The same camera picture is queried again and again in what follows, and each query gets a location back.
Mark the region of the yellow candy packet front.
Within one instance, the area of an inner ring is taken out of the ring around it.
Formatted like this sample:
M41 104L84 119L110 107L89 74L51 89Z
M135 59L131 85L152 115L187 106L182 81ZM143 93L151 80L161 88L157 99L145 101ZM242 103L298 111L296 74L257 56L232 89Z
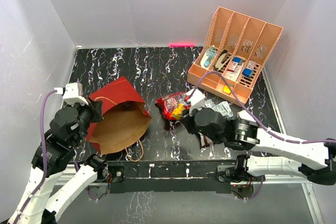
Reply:
M184 104L180 103L176 109L173 110L171 116L176 119L180 120L183 116L183 111L185 110Z

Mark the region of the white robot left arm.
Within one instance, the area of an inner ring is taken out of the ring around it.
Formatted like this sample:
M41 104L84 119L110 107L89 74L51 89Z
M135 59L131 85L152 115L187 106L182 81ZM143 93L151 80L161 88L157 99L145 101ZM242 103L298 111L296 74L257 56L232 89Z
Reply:
M53 189L92 123L102 121L102 101L89 100L58 110L31 162L24 194L13 215L5 223L57 223L70 204L95 182L108 177L108 163L96 154L78 168L75 175L56 193Z

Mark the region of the purple brown candy packet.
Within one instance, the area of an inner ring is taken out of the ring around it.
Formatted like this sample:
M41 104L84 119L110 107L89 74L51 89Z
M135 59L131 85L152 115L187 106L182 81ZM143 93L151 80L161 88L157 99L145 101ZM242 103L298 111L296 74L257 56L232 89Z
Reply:
M206 147L210 147L213 145L213 141L202 133L199 133L199 139L200 139L201 148L206 148Z

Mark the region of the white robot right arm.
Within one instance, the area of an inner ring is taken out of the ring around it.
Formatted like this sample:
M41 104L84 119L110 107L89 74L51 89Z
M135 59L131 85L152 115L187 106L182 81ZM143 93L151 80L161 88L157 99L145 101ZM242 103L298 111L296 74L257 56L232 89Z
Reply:
M269 157L239 155L236 166L222 174L232 181L265 175L306 178L319 185L335 185L335 140L308 141L263 129L256 122L228 120L210 108L182 113L181 123L190 134L201 133L215 144L236 151L266 152Z

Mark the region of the red large candy bag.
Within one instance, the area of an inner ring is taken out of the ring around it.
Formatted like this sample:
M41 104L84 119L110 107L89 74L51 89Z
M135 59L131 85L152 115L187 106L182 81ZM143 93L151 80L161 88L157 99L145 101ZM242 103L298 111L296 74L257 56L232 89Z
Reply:
M184 104L185 110L187 111L189 109L189 105L186 104L186 92L177 92L174 94L168 94L164 97L161 97L156 100L155 105L158 106L162 112L163 116L170 121L179 121L174 119L171 116L171 113L174 109L177 108L177 106L182 103Z

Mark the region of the silver white snack packet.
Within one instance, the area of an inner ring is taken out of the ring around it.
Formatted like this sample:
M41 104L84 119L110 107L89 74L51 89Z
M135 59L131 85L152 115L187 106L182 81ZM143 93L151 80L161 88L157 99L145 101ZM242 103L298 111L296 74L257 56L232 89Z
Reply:
M205 107L210 108L215 112L219 112L222 116L226 118L232 118L233 112L227 101L223 101L219 104L215 104L211 99L205 100Z

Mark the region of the red brown paper bag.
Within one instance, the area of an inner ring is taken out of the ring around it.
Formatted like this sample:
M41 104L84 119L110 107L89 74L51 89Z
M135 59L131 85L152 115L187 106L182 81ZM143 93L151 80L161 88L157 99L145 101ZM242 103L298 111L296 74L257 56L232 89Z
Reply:
M150 126L152 117L145 109L145 101L131 83L120 77L110 84L89 95L93 101L102 102L103 120L92 123L88 130L87 141L101 155L127 152L127 159L138 162L144 155L141 137ZM121 104L132 101L130 110L122 110ZM140 157L133 159L128 148L139 143Z

